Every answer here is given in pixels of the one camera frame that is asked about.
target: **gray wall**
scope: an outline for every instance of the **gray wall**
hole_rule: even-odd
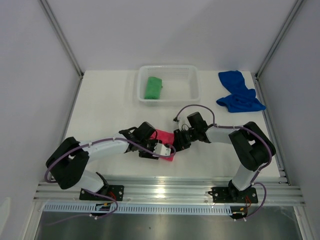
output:
[[[295,0],[49,0],[86,70],[254,72]]]
[[[262,76],[262,89],[285,153],[320,233],[320,1],[308,0]]]
[[[36,0],[1,1],[0,23],[0,202],[12,198],[1,239],[17,240],[78,77]]]

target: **red cloth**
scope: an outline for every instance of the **red cloth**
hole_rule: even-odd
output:
[[[162,144],[174,144],[174,140],[175,140],[175,135],[173,133],[170,132],[166,132],[166,131],[161,131],[161,130],[156,130],[158,132],[158,136],[156,137],[156,139],[161,140]],[[152,139],[154,139],[156,136],[156,132],[154,132],[151,136]],[[161,157],[162,159],[165,159],[167,161],[172,162],[174,160],[174,156],[172,157]]]

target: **green cloth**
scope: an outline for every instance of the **green cloth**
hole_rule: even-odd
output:
[[[159,99],[162,88],[162,79],[150,76],[145,88],[144,99]]]

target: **white basket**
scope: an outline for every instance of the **white basket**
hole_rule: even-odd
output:
[[[162,79],[160,99],[145,99],[149,77]],[[143,66],[138,73],[137,97],[148,106],[183,106],[199,102],[198,69],[192,65]]]

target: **blue cloth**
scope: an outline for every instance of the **blue cloth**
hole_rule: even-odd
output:
[[[244,76],[239,71],[219,72],[222,85],[231,93],[216,101],[220,106],[226,106],[230,113],[257,112],[266,107],[256,99],[256,90],[248,89]]]

